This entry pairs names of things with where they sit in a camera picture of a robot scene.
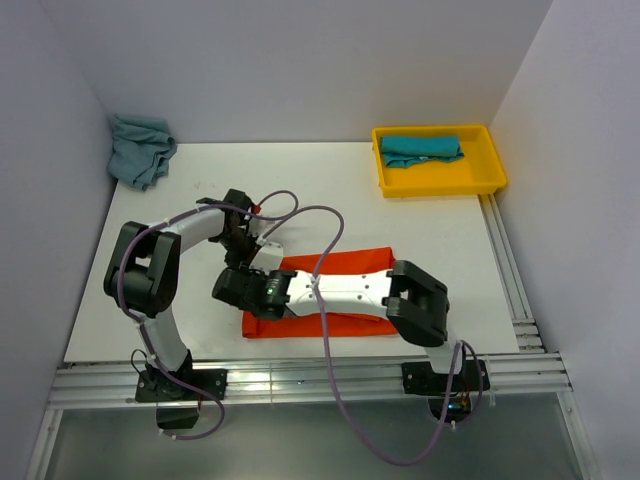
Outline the orange t shirt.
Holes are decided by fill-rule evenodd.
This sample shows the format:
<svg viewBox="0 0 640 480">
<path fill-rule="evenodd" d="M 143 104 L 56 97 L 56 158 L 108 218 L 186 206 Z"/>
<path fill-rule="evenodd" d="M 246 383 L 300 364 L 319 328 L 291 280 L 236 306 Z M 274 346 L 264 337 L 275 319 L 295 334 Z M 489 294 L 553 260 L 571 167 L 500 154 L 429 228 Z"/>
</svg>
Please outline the orange t shirt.
<svg viewBox="0 0 640 480">
<path fill-rule="evenodd" d="M 319 254 L 288 256 L 282 260 L 285 270 L 311 272 Z M 390 246 L 330 253 L 322 263 L 321 274 L 367 274 L 394 266 L 395 256 Z M 351 313 L 328 313 L 329 334 L 333 337 L 366 337 L 395 335 L 397 330 L 387 319 Z M 283 318 L 278 321 L 262 320 L 249 312 L 242 316 L 242 336 L 245 339 L 264 340 L 280 338 L 319 338 L 323 336 L 319 313 Z"/>
</svg>

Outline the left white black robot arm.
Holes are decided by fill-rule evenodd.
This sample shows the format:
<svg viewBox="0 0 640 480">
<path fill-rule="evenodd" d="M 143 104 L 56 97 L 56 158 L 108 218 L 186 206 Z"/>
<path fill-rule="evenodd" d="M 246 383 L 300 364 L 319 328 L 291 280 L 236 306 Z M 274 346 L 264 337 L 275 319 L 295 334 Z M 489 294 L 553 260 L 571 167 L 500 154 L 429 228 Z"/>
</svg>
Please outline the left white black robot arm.
<svg viewBox="0 0 640 480">
<path fill-rule="evenodd" d="M 262 248 L 250 224 L 260 204 L 231 189 L 224 199 L 203 198 L 194 209 L 154 225 L 130 221 L 123 225 L 103 281 L 112 297 L 137 327 L 144 345 L 145 370 L 141 388 L 161 401 L 188 399 L 196 394 L 221 399 L 220 373 L 196 371 L 178 332 L 172 303 L 178 290 L 180 258 L 208 241 L 222 246 L 225 267 L 212 296 L 240 310 L 259 305 L 258 287 L 266 274 L 255 259 Z"/>
</svg>

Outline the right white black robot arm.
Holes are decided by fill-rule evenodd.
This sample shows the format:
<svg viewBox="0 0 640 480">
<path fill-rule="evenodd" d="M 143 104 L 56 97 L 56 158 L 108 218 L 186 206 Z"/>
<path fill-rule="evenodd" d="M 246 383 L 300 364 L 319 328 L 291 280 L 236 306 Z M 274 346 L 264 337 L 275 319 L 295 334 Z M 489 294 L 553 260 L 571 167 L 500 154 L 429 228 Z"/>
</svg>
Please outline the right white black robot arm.
<svg viewBox="0 0 640 480">
<path fill-rule="evenodd" d="M 362 274 L 227 268 L 212 297 L 268 322 L 318 315 L 321 334 L 329 331 L 331 314 L 385 320 L 404 341 L 425 350 L 441 388 L 457 388 L 468 374 L 461 342 L 448 330 L 447 287 L 409 261 Z"/>
</svg>

